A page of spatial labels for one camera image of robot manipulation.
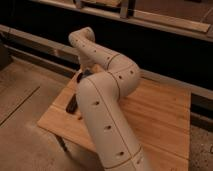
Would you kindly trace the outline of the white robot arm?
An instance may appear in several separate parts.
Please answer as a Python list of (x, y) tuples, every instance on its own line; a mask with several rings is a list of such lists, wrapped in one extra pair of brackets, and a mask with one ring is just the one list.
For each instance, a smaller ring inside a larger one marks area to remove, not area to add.
[(89, 27), (72, 32), (70, 44), (84, 71), (103, 68), (77, 84), (77, 104), (105, 171), (152, 171), (141, 142), (128, 124), (118, 100), (135, 91), (138, 65), (127, 56), (95, 42)]

